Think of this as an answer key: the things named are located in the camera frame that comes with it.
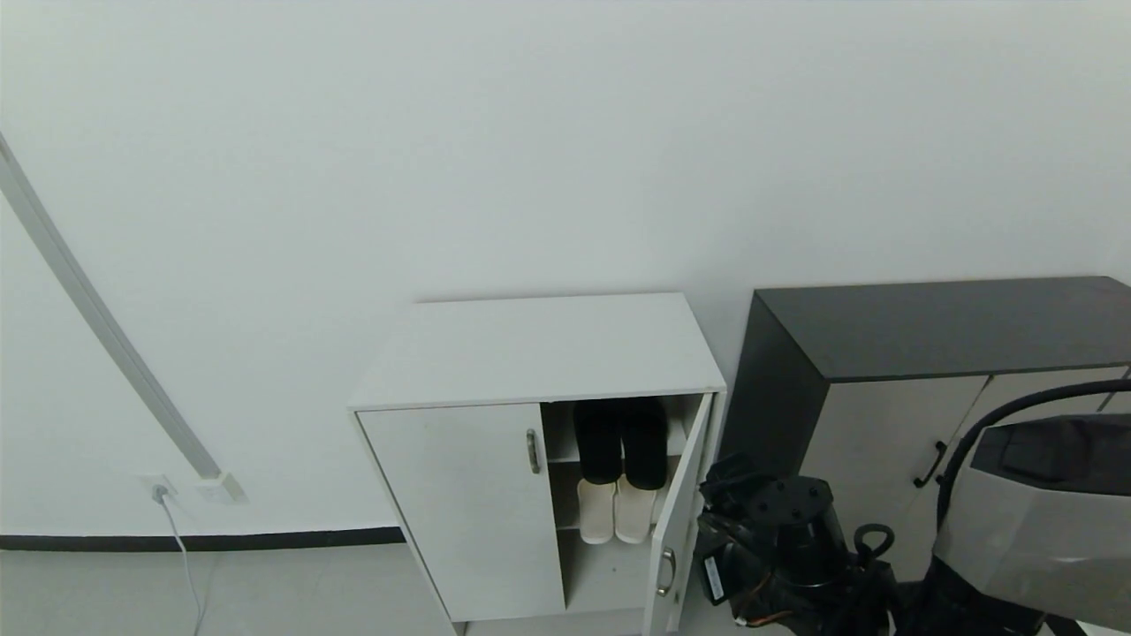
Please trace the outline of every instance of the shoe cabinet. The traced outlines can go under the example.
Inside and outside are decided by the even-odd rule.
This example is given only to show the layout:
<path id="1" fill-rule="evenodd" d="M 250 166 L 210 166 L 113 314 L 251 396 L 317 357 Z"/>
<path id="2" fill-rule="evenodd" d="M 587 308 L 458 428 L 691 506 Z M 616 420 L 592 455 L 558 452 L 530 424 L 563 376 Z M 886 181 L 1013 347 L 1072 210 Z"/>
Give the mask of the shoe cabinet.
<path id="1" fill-rule="evenodd" d="M 572 407 L 632 396 L 664 404 L 668 484 L 649 540 L 590 545 Z M 349 421 L 455 634 L 577 617 L 657 636 L 679 626 L 725 399 L 682 294 L 440 302 L 403 316 Z"/>

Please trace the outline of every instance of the open cabinet door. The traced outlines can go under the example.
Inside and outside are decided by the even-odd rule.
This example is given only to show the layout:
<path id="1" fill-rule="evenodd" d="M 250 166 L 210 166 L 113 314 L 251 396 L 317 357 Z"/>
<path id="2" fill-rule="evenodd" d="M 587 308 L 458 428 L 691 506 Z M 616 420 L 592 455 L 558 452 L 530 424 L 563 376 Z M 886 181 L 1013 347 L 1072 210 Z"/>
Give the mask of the open cabinet door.
<path id="1" fill-rule="evenodd" d="M 688 432 L 688 444 L 672 476 L 667 500 L 651 535 L 651 561 L 648 565 L 647 600 L 644 607 L 644 636 L 663 636 L 675 605 L 683 602 L 683 583 L 691 569 L 692 555 L 685 550 L 691 524 L 698 510 L 692 509 L 699 488 L 707 427 L 710 420 L 711 395 L 699 403 L 694 422 Z"/>

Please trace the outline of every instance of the white cable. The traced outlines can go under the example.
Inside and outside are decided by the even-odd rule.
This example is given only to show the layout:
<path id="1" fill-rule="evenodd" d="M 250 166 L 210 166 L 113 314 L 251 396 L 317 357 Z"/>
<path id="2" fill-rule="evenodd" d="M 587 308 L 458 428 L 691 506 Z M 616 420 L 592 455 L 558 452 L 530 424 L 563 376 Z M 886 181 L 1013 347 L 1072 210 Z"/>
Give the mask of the white cable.
<path id="1" fill-rule="evenodd" d="M 173 539 L 176 540 L 176 545 L 180 547 L 181 556 L 184 558 L 184 578 L 189 581 L 189 592 L 192 592 L 192 602 L 197 604 L 197 624 L 192 628 L 192 636 L 198 636 L 200 634 L 200 625 L 205 620 L 205 609 L 200 607 L 200 598 L 197 596 L 197 588 L 192 585 L 192 571 L 189 570 L 189 551 L 184 549 L 184 542 L 181 541 L 181 533 L 176 532 L 173 515 L 169 512 L 169 506 L 165 505 L 166 495 L 169 495 L 169 490 L 164 485 L 154 487 L 153 498 L 161 504 L 161 509 L 165 510 L 165 516 L 169 518 L 169 526 L 173 528 Z"/>

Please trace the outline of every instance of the door handle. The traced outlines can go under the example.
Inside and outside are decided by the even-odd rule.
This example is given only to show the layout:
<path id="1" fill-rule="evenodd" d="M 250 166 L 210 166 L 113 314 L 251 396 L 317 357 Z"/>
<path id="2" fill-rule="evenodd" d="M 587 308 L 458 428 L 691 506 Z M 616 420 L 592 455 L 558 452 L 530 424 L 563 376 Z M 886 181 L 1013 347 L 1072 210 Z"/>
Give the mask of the door handle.
<path id="1" fill-rule="evenodd" d="M 538 438 L 534 436 L 534 429 L 526 429 L 526 455 L 530 459 L 530 472 L 538 474 L 542 466 L 538 465 Z"/>
<path id="2" fill-rule="evenodd" d="M 671 548 L 664 548 L 663 558 L 672 566 L 672 581 L 667 585 L 661 585 L 656 587 L 656 594 L 661 596 L 666 596 L 668 592 L 672 591 L 672 586 L 675 585 L 675 550 Z"/>
<path id="3" fill-rule="evenodd" d="M 927 471 L 926 476 L 922 479 L 915 478 L 912 480 L 912 483 L 915 484 L 915 488 L 923 488 L 931 481 L 931 476 L 934 474 L 935 471 L 939 470 L 939 464 L 942 463 L 942 456 L 947 454 L 947 445 L 941 441 L 934 442 L 934 449 L 939 454 L 934 457 L 934 463 L 931 464 L 931 470 Z"/>

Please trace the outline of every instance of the dark gray cabinet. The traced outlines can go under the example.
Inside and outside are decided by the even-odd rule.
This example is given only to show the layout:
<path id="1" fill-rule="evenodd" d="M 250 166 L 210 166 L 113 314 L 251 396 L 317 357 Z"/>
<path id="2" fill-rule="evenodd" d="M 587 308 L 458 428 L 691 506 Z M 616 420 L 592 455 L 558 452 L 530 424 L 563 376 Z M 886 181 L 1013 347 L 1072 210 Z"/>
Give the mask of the dark gray cabinet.
<path id="1" fill-rule="evenodd" d="M 958 438 L 1001 404 L 1124 377 L 1129 363 L 1131 289 L 1107 277 L 759 290 L 722 454 L 828 480 L 846 538 L 863 523 L 890 525 L 887 558 L 914 579 L 934 541 L 935 461 L 944 466 Z"/>

